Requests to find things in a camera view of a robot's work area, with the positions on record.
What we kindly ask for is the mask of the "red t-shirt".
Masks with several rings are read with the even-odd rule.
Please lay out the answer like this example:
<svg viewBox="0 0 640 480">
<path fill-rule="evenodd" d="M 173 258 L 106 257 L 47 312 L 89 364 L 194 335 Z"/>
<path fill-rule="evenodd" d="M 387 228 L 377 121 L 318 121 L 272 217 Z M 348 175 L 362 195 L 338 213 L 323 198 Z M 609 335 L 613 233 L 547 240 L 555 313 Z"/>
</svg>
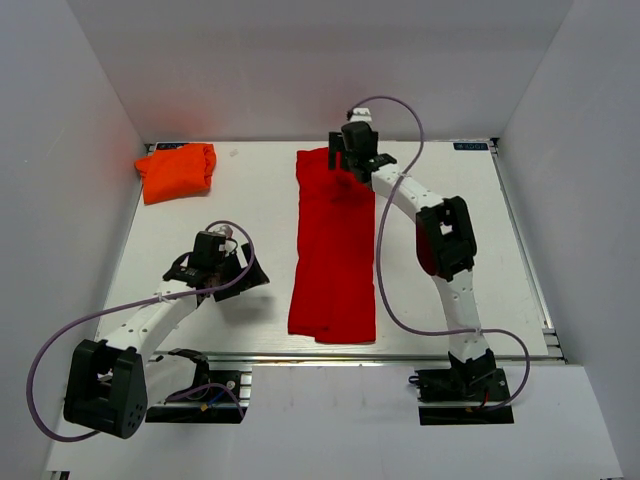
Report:
<svg viewBox="0 0 640 480">
<path fill-rule="evenodd" d="M 288 332 L 323 344 L 376 340 L 375 195 L 328 167 L 328 149 L 296 155 L 299 186 L 295 280 Z"/>
</svg>

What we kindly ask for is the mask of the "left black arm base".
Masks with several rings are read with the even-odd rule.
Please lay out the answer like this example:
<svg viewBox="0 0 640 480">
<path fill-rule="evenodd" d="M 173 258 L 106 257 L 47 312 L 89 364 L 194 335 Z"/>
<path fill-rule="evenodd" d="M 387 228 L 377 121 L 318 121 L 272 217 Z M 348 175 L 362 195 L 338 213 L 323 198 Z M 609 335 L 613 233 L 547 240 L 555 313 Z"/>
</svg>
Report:
<svg viewBox="0 0 640 480">
<path fill-rule="evenodd" d="M 247 412 L 252 381 L 250 370 L 211 370 L 201 383 L 207 381 L 224 385 L 235 395 L 242 411 Z M 184 399 L 161 403 L 150 408 L 145 419 L 149 424 L 239 425 L 242 421 L 240 410 L 221 387 L 209 387 Z"/>
</svg>

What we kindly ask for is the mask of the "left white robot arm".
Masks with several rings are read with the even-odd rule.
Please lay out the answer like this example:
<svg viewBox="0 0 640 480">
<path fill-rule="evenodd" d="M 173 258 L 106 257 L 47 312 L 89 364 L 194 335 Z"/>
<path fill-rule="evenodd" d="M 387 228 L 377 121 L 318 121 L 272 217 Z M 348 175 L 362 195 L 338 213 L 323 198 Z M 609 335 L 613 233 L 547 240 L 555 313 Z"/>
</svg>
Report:
<svg viewBox="0 0 640 480">
<path fill-rule="evenodd" d="M 198 232 L 192 250 L 172 262 L 149 303 L 102 339 L 75 348 L 64 419 L 128 439 L 154 405 L 205 396 L 213 388 L 205 355 L 188 348 L 158 354 L 158 347 L 205 301 L 223 301 L 268 282 L 252 241 L 239 244 L 227 225 Z"/>
</svg>

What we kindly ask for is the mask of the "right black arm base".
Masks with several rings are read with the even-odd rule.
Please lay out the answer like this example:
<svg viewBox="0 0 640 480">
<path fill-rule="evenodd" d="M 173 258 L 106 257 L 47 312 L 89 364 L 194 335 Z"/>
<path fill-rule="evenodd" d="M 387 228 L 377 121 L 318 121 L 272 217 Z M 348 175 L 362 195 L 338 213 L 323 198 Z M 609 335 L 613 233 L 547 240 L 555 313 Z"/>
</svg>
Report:
<svg viewBox="0 0 640 480">
<path fill-rule="evenodd" d="M 416 370 L 408 377 L 416 388 L 421 426 L 481 426 L 514 423 L 511 406 L 495 409 L 510 397 L 503 369 L 478 386 L 465 388 L 451 369 Z"/>
</svg>

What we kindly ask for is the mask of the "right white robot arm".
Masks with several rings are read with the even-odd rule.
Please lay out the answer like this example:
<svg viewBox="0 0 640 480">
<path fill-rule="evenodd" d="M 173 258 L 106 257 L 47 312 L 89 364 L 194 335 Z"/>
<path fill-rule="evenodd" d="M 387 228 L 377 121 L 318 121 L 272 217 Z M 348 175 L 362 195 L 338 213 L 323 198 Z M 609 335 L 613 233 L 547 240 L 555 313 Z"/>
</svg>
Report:
<svg viewBox="0 0 640 480">
<path fill-rule="evenodd" d="M 447 329 L 421 331 L 389 316 L 402 330 L 423 337 L 448 337 L 450 368 L 445 386 L 472 399 L 484 393 L 497 367 L 484 334 L 473 290 L 477 243 L 465 200 L 443 197 L 410 178 L 397 160 L 378 151 L 379 134 L 365 121 L 349 122 L 328 136 L 328 168 L 386 199 L 383 213 L 396 206 L 415 227 L 416 257 L 439 293 Z"/>
</svg>

